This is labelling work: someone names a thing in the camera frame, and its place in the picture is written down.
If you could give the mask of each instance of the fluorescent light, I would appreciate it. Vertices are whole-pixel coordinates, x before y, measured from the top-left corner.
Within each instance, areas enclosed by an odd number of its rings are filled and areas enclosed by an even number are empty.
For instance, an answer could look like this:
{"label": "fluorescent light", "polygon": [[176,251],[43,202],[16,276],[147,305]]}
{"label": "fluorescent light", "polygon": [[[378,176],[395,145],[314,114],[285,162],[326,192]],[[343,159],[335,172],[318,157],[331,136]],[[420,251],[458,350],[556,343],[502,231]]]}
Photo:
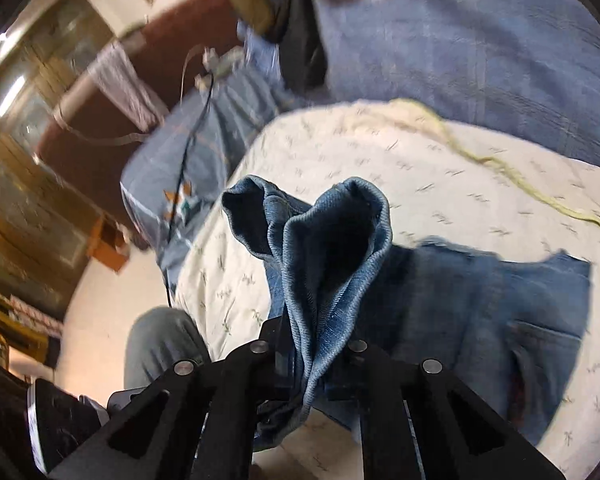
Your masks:
{"label": "fluorescent light", "polygon": [[13,83],[11,88],[9,88],[7,95],[4,96],[4,100],[2,101],[2,104],[0,105],[0,117],[2,117],[5,113],[7,113],[7,110],[15,101],[20,90],[22,90],[24,83],[25,83],[24,76],[21,75],[19,78],[16,79],[15,83]]}

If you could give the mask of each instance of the brown headboard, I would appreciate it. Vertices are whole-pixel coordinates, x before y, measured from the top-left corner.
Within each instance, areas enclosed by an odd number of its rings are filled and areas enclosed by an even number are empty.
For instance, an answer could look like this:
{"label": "brown headboard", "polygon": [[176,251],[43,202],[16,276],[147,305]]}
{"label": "brown headboard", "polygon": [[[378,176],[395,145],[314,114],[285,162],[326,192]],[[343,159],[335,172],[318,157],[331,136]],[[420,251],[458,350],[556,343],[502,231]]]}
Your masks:
{"label": "brown headboard", "polygon": [[[182,67],[189,50],[201,44],[224,54],[240,44],[237,17],[229,0],[184,0],[122,41],[141,80],[172,109],[180,100]],[[187,66],[184,91],[202,71],[202,58]],[[125,136],[138,128],[83,73],[61,100],[62,118],[96,139]],[[52,121],[36,148],[40,161],[116,221],[130,228],[120,194],[120,176],[140,144],[93,146]]]}

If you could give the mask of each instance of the yellow object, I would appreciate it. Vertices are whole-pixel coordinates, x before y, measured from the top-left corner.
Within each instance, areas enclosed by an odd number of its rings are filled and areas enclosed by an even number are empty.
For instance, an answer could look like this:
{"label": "yellow object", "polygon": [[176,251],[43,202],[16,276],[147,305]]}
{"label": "yellow object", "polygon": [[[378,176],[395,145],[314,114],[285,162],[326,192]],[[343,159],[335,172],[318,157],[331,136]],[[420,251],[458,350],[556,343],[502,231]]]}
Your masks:
{"label": "yellow object", "polygon": [[[561,213],[570,218],[575,218],[576,220],[592,222],[593,224],[597,224],[600,226],[599,215],[595,214],[594,212],[579,211],[572,209],[567,205],[559,202],[555,198],[543,194],[530,183],[528,183],[528,181],[525,180],[525,178],[518,170],[512,168],[509,164],[507,164],[497,156],[482,156],[470,152],[451,134],[451,131],[449,131],[442,118],[440,118],[439,115],[437,115],[433,110],[431,110],[424,104],[411,99],[395,99],[390,102],[390,105],[409,105],[411,107],[419,108],[423,112],[424,116],[416,118],[415,122],[418,123],[418,127],[421,128],[425,133],[437,137],[437,139],[440,142],[446,144],[451,150],[456,152],[458,155],[461,155],[464,158],[467,158],[468,160],[472,160],[477,164],[493,168],[496,172],[506,176],[513,184],[518,186],[529,196],[535,198],[536,200],[538,200],[538,202],[542,202],[554,208],[558,213]],[[398,124],[399,126],[413,128],[413,124],[407,123],[406,121],[400,120],[399,118],[393,117],[393,120],[394,123]]]}

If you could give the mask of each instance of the wooden cabinet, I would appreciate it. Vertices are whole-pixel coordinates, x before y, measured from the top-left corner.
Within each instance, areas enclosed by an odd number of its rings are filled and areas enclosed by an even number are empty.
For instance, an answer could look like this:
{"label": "wooden cabinet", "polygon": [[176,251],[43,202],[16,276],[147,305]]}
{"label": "wooden cabinet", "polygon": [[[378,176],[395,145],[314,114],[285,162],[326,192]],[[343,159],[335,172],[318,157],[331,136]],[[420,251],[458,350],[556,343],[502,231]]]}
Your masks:
{"label": "wooden cabinet", "polygon": [[59,0],[0,66],[0,293],[60,320],[101,213],[32,154],[60,97],[110,38],[87,0]]}

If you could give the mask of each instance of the black cable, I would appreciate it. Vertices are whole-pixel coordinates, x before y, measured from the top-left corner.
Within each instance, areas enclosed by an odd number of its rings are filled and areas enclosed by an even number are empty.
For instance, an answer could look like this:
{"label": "black cable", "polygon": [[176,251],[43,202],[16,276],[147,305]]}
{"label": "black cable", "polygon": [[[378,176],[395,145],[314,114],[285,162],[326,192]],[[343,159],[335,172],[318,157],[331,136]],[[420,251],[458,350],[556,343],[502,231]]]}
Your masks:
{"label": "black cable", "polygon": [[[176,191],[175,191],[174,198],[173,198],[173,205],[171,206],[171,218],[169,218],[169,232],[167,233],[166,245],[169,245],[169,243],[171,242],[171,236],[173,236],[173,223],[174,223],[174,219],[176,217],[176,208],[178,206],[178,194],[180,193],[180,186],[182,185],[182,181],[184,180],[184,171],[187,167],[187,152],[189,151],[189,147],[191,146],[191,141],[193,140],[193,137],[198,132],[198,129],[200,128],[200,126],[202,126],[202,121],[205,119],[206,114],[208,113],[209,105],[211,104],[211,93],[214,90],[214,82],[215,82],[214,75],[213,75],[213,73],[211,73],[211,83],[209,85],[209,92],[206,95],[205,106],[204,106],[204,108],[202,108],[202,111],[200,112],[200,115],[198,116],[196,123],[194,124],[191,132],[189,133],[189,137],[187,137],[187,142],[184,145],[184,153],[182,153],[182,160],[180,161],[180,174],[178,176],[178,183],[176,184]],[[167,303],[169,304],[169,307],[172,308],[173,305],[171,304],[171,289],[169,288],[169,279],[167,276],[167,269],[163,270],[162,279],[164,280],[164,286],[167,289]]]}

